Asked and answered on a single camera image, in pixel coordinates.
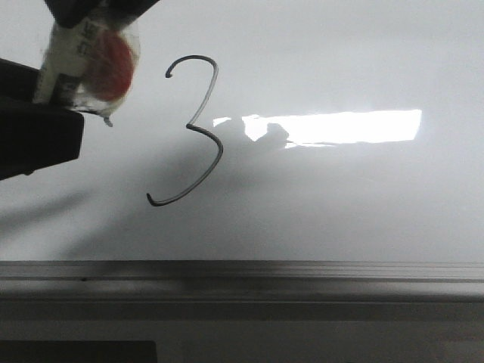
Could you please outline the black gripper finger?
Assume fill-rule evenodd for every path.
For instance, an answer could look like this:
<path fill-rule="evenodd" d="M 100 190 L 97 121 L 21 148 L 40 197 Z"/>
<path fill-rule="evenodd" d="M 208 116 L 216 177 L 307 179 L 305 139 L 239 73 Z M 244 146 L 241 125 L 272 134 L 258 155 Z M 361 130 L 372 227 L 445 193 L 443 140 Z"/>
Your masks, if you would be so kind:
<path fill-rule="evenodd" d="M 79 157 L 82 114 L 32 102 L 39 71 L 1 60 L 1 179 Z"/>
<path fill-rule="evenodd" d="M 62 27 L 74 27 L 88 15 L 96 13 L 128 26 L 158 2 L 158 0 L 44 0 L 55 22 Z"/>

